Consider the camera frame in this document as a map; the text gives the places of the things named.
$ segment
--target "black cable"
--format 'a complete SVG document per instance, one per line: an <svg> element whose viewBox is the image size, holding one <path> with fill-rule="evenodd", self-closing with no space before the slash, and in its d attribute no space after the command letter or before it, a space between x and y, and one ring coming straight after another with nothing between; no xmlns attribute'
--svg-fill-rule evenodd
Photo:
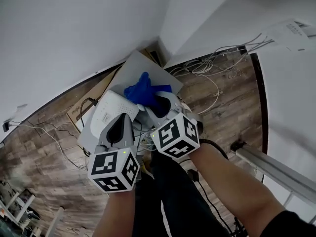
<svg viewBox="0 0 316 237"><path fill-rule="evenodd" d="M236 227L239 229L240 231L240 235L242 235L243 237L247 237L248 235L244 232L243 227L241 226L239 220L237 217L234 217L235 219L235 223L236 223Z"/></svg>
<svg viewBox="0 0 316 237"><path fill-rule="evenodd" d="M33 129L35 129L35 130L37 130L36 128L35 128L35 125L40 125L40 124L43 124L43 123L46 123L46 124L50 124L50 125L52 125L56 130L58 130L58 131L65 131L65 132L68 132L71 136L74 136L75 138L77 138L75 135L72 135L68 130L59 130L57 127L55 127L53 124L51 124L51 123L47 123L47 122L41 122L41 123L38 123L38 124L32 124L31 122L29 122L32 126L33 126ZM63 156L66 158L66 160L67 161L69 161L72 165L74 165L77 169L84 169L84 167L79 167L79 166L77 166L75 163L73 163L69 158L68 158L68 156L64 153L64 152L61 152L62 154L63 154Z"/></svg>
<svg viewBox="0 0 316 237"><path fill-rule="evenodd" d="M80 120L81 120L81 123L82 123L82 127L84 127L84 123L83 123L83 120L82 120L82 107L83 105L86 103L86 101L90 101L94 106L97 105L98 103L98 100L95 100L91 97L88 97L86 99L84 99L84 101L81 103L81 107L80 107Z"/></svg>
<svg viewBox="0 0 316 237"><path fill-rule="evenodd" d="M15 122L15 121L12 121L12 120L10 120L10 122L12 122L12 123L17 123L17 124L21 123L21 122ZM59 127L55 127L53 124L48 123L48 122L41 122L41 123L38 123L38 124L32 124L32 123L29 122L28 120L27 120L27 122L30 123L32 126L36 126L36 125L40 125L40 124L50 124L50 125L52 125L57 131L60 131L60 132L68 132L70 136L73 136L73 137L75 137L76 139L78 139L77 136L71 134L70 131L68 131L68 130L61 130L61 129L59 129L60 126L59 126Z"/></svg>
<svg viewBox="0 0 316 237"><path fill-rule="evenodd" d="M90 157L91 153L89 151L86 151L84 148L82 148L82 151L83 151L85 156Z"/></svg>
<svg viewBox="0 0 316 237"><path fill-rule="evenodd" d="M139 148L139 144L140 144L140 139L141 139L142 134L143 134L143 133L141 132L141 130L143 129L143 125L142 125L142 123L141 123L140 121L138 121L137 119L135 119L135 121L140 124L139 140L138 140L138 145L137 145L137 152L138 152L138 148Z"/></svg>
<svg viewBox="0 0 316 237"><path fill-rule="evenodd" d="M219 211L217 210L217 208L215 207L215 205L208 199L208 196L207 196L206 191L205 191L205 189L203 188L202 184L201 184L199 181L197 181L197 182L198 182L198 184L201 186L202 190L204 191L204 194L205 194L205 197L206 197L207 201L213 206L213 208L215 209L215 211L216 211L217 214L218 214L218 217L221 219L221 221L222 221L222 222L224 223L224 225L227 227L227 229L229 230L229 232L231 233L231 235L234 236L233 231L232 231L232 230L230 229L230 227L226 224L225 220L222 219L222 217L221 217L221 215L219 214Z"/></svg>
<svg viewBox="0 0 316 237"><path fill-rule="evenodd" d="M222 154L222 156L224 158L228 159L227 154L225 153L225 151L220 146L218 146L214 141L206 140L206 139L199 139L199 143L200 144L207 143L207 144L212 145L213 147L215 147Z"/></svg>
<svg viewBox="0 0 316 237"><path fill-rule="evenodd" d="M80 232L80 230L78 230L77 228L71 228L71 230L76 234L76 235L79 235L78 232Z"/></svg>

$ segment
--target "white wall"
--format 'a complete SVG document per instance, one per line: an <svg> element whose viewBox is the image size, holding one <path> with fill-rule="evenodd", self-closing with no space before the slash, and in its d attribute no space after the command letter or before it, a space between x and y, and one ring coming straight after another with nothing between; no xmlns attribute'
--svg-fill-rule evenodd
<svg viewBox="0 0 316 237"><path fill-rule="evenodd" d="M258 52L268 103L268 154L316 182L316 40L315 48L290 52L286 48ZM269 178L264 183L284 203L288 191ZM316 205L294 197L286 207L305 221Z"/></svg>
<svg viewBox="0 0 316 237"><path fill-rule="evenodd" d="M226 0L181 46L166 67L225 45L241 44L266 27L295 18L316 25L316 0Z"/></svg>
<svg viewBox="0 0 316 237"><path fill-rule="evenodd" d="M160 33L167 60L225 0L170 0Z"/></svg>
<svg viewBox="0 0 316 237"><path fill-rule="evenodd" d="M0 0L0 121L146 46L169 0ZM0 131L0 141L5 137Z"/></svg>

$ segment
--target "human arm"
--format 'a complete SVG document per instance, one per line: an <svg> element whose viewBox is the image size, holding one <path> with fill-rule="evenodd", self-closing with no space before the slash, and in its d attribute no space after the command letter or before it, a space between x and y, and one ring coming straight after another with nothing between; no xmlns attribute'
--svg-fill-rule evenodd
<svg viewBox="0 0 316 237"><path fill-rule="evenodd" d="M135 214L135 191L110 194L93 237L131 237Z"/></svg>
<svg viewBox="0 0 316 237"><path fill-rule="evenodd" d="M254 177L226 160L209 144L190 158L224 206L246 227L249 236L259 237L269 222L285 208Z"/></svg>

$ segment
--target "white cable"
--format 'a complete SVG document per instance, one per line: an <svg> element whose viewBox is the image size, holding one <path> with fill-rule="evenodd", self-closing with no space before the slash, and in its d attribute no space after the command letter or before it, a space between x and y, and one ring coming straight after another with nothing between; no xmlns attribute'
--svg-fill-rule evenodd
<svg viewBox="0 0 316 237"><path fill-rule="evenodd" d="M249 44L249 43L255 41L256 39L258 39L258 37L260 37L261 34L262 34L262 33L260 33L256 38L252 39L251 41L245 42L245 43L243 43L243 44L241 44L241 45L235 45L235 46L238 47L238 46L242 46L242 45L247 45L247 44ZM221 46L221 47L219 47L218 49L216 49L216 50L213 52L213 54L215 54L219 49L227 48L227 47L233 47L233 45Z"/></svg>
<svg viewBox="0 0 316 237"><path fill-rule="evenodd" d="M58 145L58 147L59 147L59 149L60 149L60 152L61 152L61 154L63 155L63 157L64 157L64 159L65 160L67 160L67 161L69 161L69 162L71 162L73 165L75 165L69 158L66 158L65 157L65 152L63 151L63 149L62 149L62 147L60 146L60 144L59 144L59 142L53 137L53 136L51 136L44 128L42 128L42 127L34 127L34 126L29 126L29 125L25 125L25 124L10 124L10 126L26 126L26 127L29 127L29 128L33 128L33 129L41 129L41 130L43 130L49 137L51 137L56 143L57 143L57 145ZM78 167L78 166L76 166L78 169L80 169L80 170L83 170L84 169L84 167Z"/></svg>
<svg viewBox="0 0 316 237"><path fill-rule="evenodd" d="M139 146L142 148L142 150L140 150L140 151L144 151L144 150L155 151L155 150L157 150L156 148L155 148L155 149L151 149L151 147L154 146L154 145L152 145L152 146L150 146L150 147L148 147L148 148L144 148L144 147L142 147L141 145L139 145Z"/></svg>
<svg viewBox="0 0 316 237"><path fill-rule="evenodd" d="M197 75L197 76L201 76L201 77L206 77L206 78L209 79L209 80L216 86L216 88L217 88L217 96L216 96L216 99L215 99L214 103L213 103L211 106L209 106L208 108L206 108L204 111L201 111L201 112L198 113L198 114L202 114L202 113L207 112L209 109L211 109L211 108L215 105L215 103L217 102L218 97L219 97L219 89L218 89L217 84L216 84L211 78L209 78L209 77L207 77L207 76L205 76L205 75L202 75L202 74L196 74L196 75Z"/></svg>
<svg viewBox="0 0 316 237"><path fill-rule="evenodd" d="M174 69L171 70L169 73L172 74L172 72L175 71L176 69L181 69L181 67L174 68Z"/></svg>
<svg viewBox="0 0 316 237"><path fill-rule="evenodd" d="M255 51L255 50L257 50L257 49L259 49L259 48L261 48L261 47L263 47L263 46L265 46L265 45L267 45L267 44L270 44L270 43L272 43L272 42L275 42L274 40L269 40L269 41L266 41L266 42L264 42L264 44L263 45L261 45L261 46L258 46L258 47L254 47L253 49L251 49L251 50L249 50L248 51L248 53L249 52L252 52L252 51Z"/></svg>
<svg viewBox="0 0 316 237"><path fill-rule="evenodd" d="M231 65L230 67L228 67L228 68L226 68L226 69L224 69L224 70L222 70L222 71L220 71L220 72L217 72L217 73L214 73L214 74L210 74L210 75L207 75L207 76L214 76L214 75L220 74L220 73L222 73L222 72L225 72L225 71L227 71L227 70L229 70L229 69L232 69L232 68L233 68L234 66L236 66L240 61L242 61L242 60L246 57L246 55L247 55L249 52L251 52L251 51L253 51L253 50L257 49L257 48L260 48L260 47L261 47L260 45L262 45L262 43L264 43L264 42L266 41L266 38L265 38L261 43L259 43L259 44L256 45L255 47L251 48L248 52L246 52L244 55L242 55L242 57L241 57L236 63L234 63L233 65Z"/></svg>
<svg viewBox="0 0 316 237"><path fill-rule="evenodd" d="M230 52L230 50L233 50L233 49L235 49L235 48L238 48L238 47L241 47L241 46L248 46L248 45L258 45L258 44L263 44L263 43L267 43L267 44L269 44L269 43L271 43L271 42L274 42L274 40L268 40L268 41L264 41L264 42L257 42L257 43L249 43L249 44L245 44L245 45L232 45L232 48L229 48L229 49L227 49L227 50L223 50L222 52L220 52L220 53L218 53L217 55L214 55L214 56L212 56L212 58L216 58L216 57L218 57L218 56L221 56L221 55L225 55L225 54L230 54L230 53L235 53L235 52L240 52L240 51L242 51L242 50L247 50L247 48L243 48L243 49L238 49L238 50L235 50L235 51L231 51Z"/></svg>
<svg viewBox="0 0 316 237"><path fill-rule="evenodd" d="M188 74L190 74L190 73L186 73L186 74L183 74L183 75L178 75L178 76L175 76L176 78L177 77L182 77L182 76L186 76L186 75L188 75Z"/></svg>
<svg viewBox="0 0 316 237"><path fill-rule="evenodd" d="M151 143L151 144L147 144L147 143L140 143L140 145L152 146L152 145L153 145L153 143Z"/></svg>
<svg viewBox="0 0 316 237"><path fill-rule="evenodd" d="M181 71L184 71L184 70L186 70L186 68L183 68L183 69L180 69L180 70L176 71L176 72L173 74L173 76L176 77L176 74L177 74L177 73L179 73L179 72L181 72Z"/></svg>
<svg viewBox="0 0 316 237"><path fill-rule="evenodd" d="M146 169L145 166L143 167L143 171L144 171L147 175L149 175L151 178L155 179L154 176L153 176L153 174L150 173L150 172Z"/></svg>
<svg viewBox="0 0 316 237"><path fill-rule="evenodd" d="M148 132L144 132L144 133L141 133L139 135L136 135L135 138L139 137L139 136L143 136L143 135L147 135L149 133L151 133L152 131L148 131Z"/></svg>
<svg viewBox="0 0 316 237"><path fill-rule="evenodd" d="M143 131L143 130L138 129L138 128L135 127L135 126L133 126L133 128L136 129L136 130L139 131L139 132L146 132L146 133L156 130L156 128L151 128L151 129L149 129L149 130Z"/></svg>

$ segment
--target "cardboard box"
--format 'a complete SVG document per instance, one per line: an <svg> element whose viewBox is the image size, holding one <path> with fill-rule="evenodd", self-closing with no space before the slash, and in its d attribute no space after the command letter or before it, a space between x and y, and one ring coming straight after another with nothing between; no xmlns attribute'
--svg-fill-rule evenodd
<svg viewBox="0 0 316 237"><path fill-rule="evenodd" d="M145 55L147 58L149 58L150 60L152 60L153 62L157 63L159 65L159 63L156 61L156 59L154 59L154 57L150 54L150 52L147 49L142 49L140 50L140 53L142 53L143 55ZM79 133L81 133L83 126L82 126L82 122L80 120L80 108L81 105L83 103L83 101L85 99L87 99L88 97L92 98L92 99L96 99L99 100L104 91L106 90L106 88L108 87L108 85L110 84L110 82L112 81L112 79L114 78L116 72L118 71L118 69L115 69L114 71L112 71L111 73L109 73L102 81L100 81L97 85L95 85L89 92L87 92L78 102L76 102L76 104L74 104L74 106L72 106L68 112L66 113L68 118L70 119L70 121L72 122L72 124L75 126L75 128L77 129L77 131ZM94 110L94 106L90 101L86 101L82 107L82 121L85 124L86 121L88 120L88 118L90 117L90 114L93 112Z"/></svg>
<svg viewBox="0 0 316 237"><path fill-rule="evenodd" d="M144 49L144 50L151 57L150 59L153 60L156 64L158 64L162 68L166 65L166 59L162 53L162 50L160 48L158 41L152 43L151 45L146 47L146 49Z"/></svg>

